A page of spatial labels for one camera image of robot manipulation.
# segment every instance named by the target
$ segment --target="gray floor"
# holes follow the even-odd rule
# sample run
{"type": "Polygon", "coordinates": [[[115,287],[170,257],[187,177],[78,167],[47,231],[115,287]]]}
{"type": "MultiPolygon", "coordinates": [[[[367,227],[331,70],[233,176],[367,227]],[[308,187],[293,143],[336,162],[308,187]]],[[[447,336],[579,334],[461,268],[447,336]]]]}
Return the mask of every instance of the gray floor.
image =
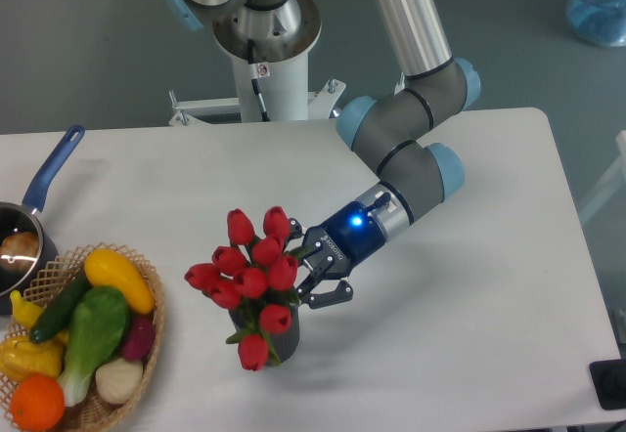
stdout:
{"type": "MultiPolygon", "coordinates": [[[[311,89],[333,76],[348,84],[344,103],[387,95],[399,69],[374,1],[316,1],[323,32],[311,53],[311,89]]],[[[435,2],[453,52],[480,72],[483,91],[472,108],[543,110],[578,204],[618,156],[626,48],[577,39],[565,21],[567,0],[435,2]]],[[[164,126],[169,89],[179,100],[235,96],[210,32],[186,32],[163,0],[0,0],[0,26],[0,134],[75,122],[164,126]]],[[[626,307],[626,191],[585,234],[607,307],[626,307]]]]}

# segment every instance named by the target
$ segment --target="yellow pepper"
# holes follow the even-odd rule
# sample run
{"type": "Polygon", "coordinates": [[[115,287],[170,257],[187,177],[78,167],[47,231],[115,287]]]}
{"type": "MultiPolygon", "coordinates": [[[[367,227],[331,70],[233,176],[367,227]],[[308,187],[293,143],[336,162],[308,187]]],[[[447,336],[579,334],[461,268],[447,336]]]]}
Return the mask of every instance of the yellow pepper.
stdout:
{"type": "MultiPolygon", "coordinates": [[[[23,327],[31,330],[43,312],[43,308],[29,302],[28,300],[24,300],[22,295],[17,290],[12,291],[9,296],[11,297],[11,303],[13,305],[13,318],[15,318],[16,322],[21,324],[23,327]]],[[[55,336],[55,340],[61,342],[64,346],[67,346],[67,342],[69,341],[67,329],[59,332],[55,336]]]]}
{"type": "Polygon", "coordinates": [[[55,341],[33,344],[28,336],[13,336],[0,343],[0,371],[15,382],[22,382],[35,373],[61,374],[63,346],[55,341]]]}
{"type": "Polygon", "coordinates": [[[119,290],[128,306],[147,315],[155,307],[155,297],[133,263],[108,248],[94,249],[85,258],[85,274],[94,286],[109,285],[119,290]]]}

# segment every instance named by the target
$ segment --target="red radish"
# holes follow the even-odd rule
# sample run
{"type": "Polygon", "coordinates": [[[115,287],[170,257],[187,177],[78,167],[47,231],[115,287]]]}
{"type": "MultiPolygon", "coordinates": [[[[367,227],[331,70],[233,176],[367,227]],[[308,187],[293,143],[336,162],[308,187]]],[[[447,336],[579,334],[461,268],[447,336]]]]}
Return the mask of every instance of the red radish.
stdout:
{"type": "Polygon", "coordinates": [[[121,346],[121,357],[127,361],[139,361],[146,356],[155,344],[155,326],[145,315],[137,315],[128,329],[128,335],[121,346]]]}

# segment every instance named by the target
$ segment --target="wicker basket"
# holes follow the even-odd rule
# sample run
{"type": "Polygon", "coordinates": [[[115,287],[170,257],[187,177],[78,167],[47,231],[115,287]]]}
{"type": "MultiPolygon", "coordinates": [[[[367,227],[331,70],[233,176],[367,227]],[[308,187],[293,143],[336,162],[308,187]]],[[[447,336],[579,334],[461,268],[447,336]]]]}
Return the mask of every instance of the wicker basket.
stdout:
{"type": "MultiPolygon", "coordinates": [[[[144,376],[142,381],[131,396],[123,405],[110,405],[98,396],[95,382],[87,394],[87,398],[80,405],[66,409],[64,418],[53,431],[103,431],[109,430],[117,425],[126,415],[128,415],[139,402],[148,381],[157,363],[158,350],[163,338],[163,327],[165,321],[165,300],[163,288],[155,267],[150,264],[144,256],[126,246],[116,246],[113,244],[100,243],[96,246],[78,247],[69,251],[64,256],[58,256],[55,261],[46,265],[46,268],[39,271],[37,277],[30,283],[30,287],[24,291],[23,298],[30,302],[45,307],[59,291],[69,282],[73,281],[80,271],[85,257],[96,248],[109,248],[119,254],[126,256],[133,262],[140,274],[144,277],[155,296],[155,309],[153,323],[156,329],[156,341],[151,352],[144,363],[144,376]]],[[[15,320],[9,324],[5,339],[11,336],[27,334],[26,329],[15,320]]],[[[9,413],[11,395],[17,384],[6,376],[0,377],[0,406],[5,410],[5,418],[11,422],[13,427],[19,429],[9,413]]]]}

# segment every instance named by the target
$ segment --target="light blue cap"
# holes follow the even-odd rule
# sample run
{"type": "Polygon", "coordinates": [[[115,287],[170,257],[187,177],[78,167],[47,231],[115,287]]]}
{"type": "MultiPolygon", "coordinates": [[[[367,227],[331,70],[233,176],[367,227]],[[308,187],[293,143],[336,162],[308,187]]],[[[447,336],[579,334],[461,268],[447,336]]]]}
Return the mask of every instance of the light blue cap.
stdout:
{"type": "Polygon", "coordinates": [[[476,101],[480,96],[480,76],[478,72],[473,69],[473,65],[463,58],[455,58],[455,62],[459,65],[461,70],[466,76],[466,83],[468,84],[468,94],[466,95],[466,103],[463,105],[463,109],[466,109],[469,105],[476,101]]]}
{"type": "Polygon", "coordinates": [[[196,18],[184,0],[165,0],[176,18],[190,31],[203,28],[202,23],[196,18]]]}
{"type": "Polygon", "coordinates": [[[439,165],[443,182],[443,200],[446,200],[460,188],[466,180],[466,170],[454,151],[443,144],[435,143],[426,147],[439,165]]]}
{"type": "Polygon", "coordinates": [[[375,103],[376,100],[371,97],[359,97],[348,103],[341,111],[335,129],[351,150],[363,118],[375,103]]]}

